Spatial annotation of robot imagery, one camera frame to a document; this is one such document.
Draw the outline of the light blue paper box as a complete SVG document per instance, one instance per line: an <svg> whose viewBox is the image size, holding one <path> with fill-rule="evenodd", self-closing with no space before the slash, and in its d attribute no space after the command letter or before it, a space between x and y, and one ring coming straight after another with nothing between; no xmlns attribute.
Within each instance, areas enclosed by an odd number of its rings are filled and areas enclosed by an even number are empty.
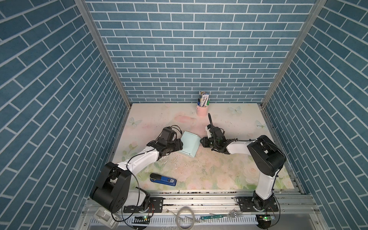
<svg viewBox="0 0 368 230"><path fill-rule="evenodd" d="M196 134L185 131L181 137L181 142L183 143L183 149L178 152L185 156L194 158L200 145L200 137Z"/></svg>

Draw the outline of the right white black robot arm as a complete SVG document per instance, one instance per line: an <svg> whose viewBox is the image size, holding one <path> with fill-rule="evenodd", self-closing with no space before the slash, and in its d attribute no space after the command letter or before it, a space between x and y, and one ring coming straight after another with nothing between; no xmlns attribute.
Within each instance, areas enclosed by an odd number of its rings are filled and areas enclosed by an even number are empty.
<svg viewBox="0 0 368 230"><path fill-rule="evenodd" d="M255 140L226 139L223 129L207 125L207 136L200 140L204 148L223 154L243 154L253 158L260 171L258 185L253 192L252 203L257 211L264 211L274 200L274 184L283 168L286 156L266 135Z"/></svg>

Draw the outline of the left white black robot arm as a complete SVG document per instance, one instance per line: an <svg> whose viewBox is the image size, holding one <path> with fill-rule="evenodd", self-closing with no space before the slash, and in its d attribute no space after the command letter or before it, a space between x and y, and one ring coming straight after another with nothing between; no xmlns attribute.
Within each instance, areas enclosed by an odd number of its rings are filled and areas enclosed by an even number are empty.
<svg viewBox="0 0 368 230"><path fill-rule="evenodd" d="M124 162L105 164L92 187L90 198L111 213L123 207L133 207L135 212L145 211L150 205L150 194L140 186L130 189L131 178L136 178L139 172L162 157L183 149L177 131L181 130L176 126L164 127L140 153Z"/></svg>

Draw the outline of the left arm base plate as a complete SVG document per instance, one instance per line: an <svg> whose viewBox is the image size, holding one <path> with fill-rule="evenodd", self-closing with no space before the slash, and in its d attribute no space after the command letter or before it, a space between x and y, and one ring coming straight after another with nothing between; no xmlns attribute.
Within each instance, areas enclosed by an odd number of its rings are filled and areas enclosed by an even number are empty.
<svg viewBox="0 0 368 230"><path fill-rule="evenodd" d="M163 197L150 197L149 200L145 199L143 203L136 206L125 206L123 208L124 213L162 213L163 210Z"/></svg>

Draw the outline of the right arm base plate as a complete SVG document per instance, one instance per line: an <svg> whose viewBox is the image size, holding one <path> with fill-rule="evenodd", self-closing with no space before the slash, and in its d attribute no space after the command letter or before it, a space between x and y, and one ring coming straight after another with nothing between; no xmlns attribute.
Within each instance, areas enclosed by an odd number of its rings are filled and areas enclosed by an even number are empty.
<svg viewBox="0 0 368 230"><path fill-rule="evenodd" d="M274 195L267 200L255 196L238 196L235 198L241 212L279 211L279 204Z"/></svg>

